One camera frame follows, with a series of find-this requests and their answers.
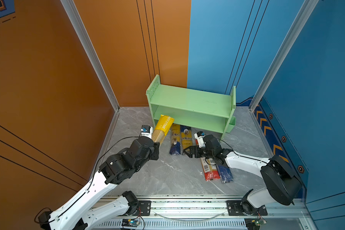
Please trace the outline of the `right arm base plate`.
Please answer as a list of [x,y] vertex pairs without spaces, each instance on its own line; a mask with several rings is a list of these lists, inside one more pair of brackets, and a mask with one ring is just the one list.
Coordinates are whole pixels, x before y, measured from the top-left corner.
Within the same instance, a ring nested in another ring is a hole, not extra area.
[[230,216],[267,216],[268,212],[265,206],[254,208],[248,202],[241,202],[240,200],[226,201],[227,211]]

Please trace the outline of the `yellow blue spaghetti bag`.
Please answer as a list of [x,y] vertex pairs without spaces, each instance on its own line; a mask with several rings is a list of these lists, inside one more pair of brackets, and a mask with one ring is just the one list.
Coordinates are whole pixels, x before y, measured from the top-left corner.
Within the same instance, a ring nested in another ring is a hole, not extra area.
[[181,155],[181,128],[180,125],[172,124],[171,126],[171,147],[170,155]]

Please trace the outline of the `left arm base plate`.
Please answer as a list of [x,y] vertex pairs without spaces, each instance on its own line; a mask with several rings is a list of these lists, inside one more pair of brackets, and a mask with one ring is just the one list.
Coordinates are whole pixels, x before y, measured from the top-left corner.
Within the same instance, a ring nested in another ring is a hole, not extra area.
[[151,201],[150,200],[142,200],[139,201],[135,208],[128,210],[122,216],[139,216],[142,217],[149,216],[151,211]]

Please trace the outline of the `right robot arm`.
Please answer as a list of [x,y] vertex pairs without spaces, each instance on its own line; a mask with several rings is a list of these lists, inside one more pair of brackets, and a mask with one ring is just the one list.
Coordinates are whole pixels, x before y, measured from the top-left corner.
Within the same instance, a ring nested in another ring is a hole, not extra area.
[[249,172],[263,179],[265,187],[259,190],[250,189],[241,199],[241,211],[253,215],[261,207],[279,203],[284,206],[293,205],[293,199],[302,189],[300,177],[289,164],[278,155],[272,158],[259,158],[240,154],[232,147],[223,148],[220,139],[213,135],[195,135],[197,145],[183,149],[189,158],[213,160],[214,166],[226,166]]

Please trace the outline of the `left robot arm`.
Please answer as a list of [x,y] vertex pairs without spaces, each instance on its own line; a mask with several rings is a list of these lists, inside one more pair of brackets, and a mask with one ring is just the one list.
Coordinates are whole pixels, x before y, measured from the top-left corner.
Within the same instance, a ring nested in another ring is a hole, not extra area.
[[159,142],[141,136],[131,146],[109,156],[92,179],[57,210],[42,209],[34,218],[43,230],[90,230],[120,215],[139,214],[139,201],[132,191],[98,208],[93,206],[108,192],[138,172],[149,160],[159,159]]

